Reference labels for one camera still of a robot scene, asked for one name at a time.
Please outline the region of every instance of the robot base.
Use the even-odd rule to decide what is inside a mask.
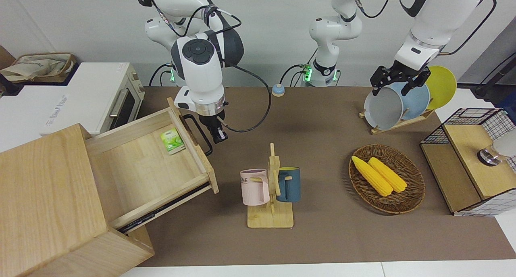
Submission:
[[[309,80],[306,80],[306,77],[303,77],[303,81],[306,83],[306,86],[315,86],[315,87],[325,87],[325,86],[334,86],[335,82],[337,82],[337,71],[333,71],[330,75],[323,77],[322,75],[312,75]]]

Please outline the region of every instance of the oven handle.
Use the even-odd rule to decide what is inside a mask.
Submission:
[[[117,101],[114,103],[113,109],[109,113],[109,117],[118,118],[120,112],[122,111],[122,107],[124,106],[125,99],[127,99],[127,95],[129,94],[129,90],[126,88],[121,90],[118,93]]]

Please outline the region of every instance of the corn cob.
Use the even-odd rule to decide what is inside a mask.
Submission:
[[[352,156],[352,160],[360,174],[381,196],[389,196],[392,193],[391,185],[369,164],[357,156]]]
[[[375,157],[369,159],[369,165],[374,168],[392,186],[394,191],[402,192],[407,188],[407,183],[387,165],[383,164]]]

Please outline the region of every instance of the blue mug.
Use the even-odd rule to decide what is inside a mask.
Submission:
[[[277,200],[295,203],[301,199],[301,170],[299,167],[280,167],[278,183],[281,195],[276,196]]]

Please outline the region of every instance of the yellow plate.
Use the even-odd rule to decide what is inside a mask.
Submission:
[[[428,104],[428,110],[435,110],[441,108],[452,99],[457,90],[457,80],[455,75],[442,66],[431,66],[429,67],[431,75],[426,81],[426,85],[430,90],[430,97],[432,98],[430,104]]]

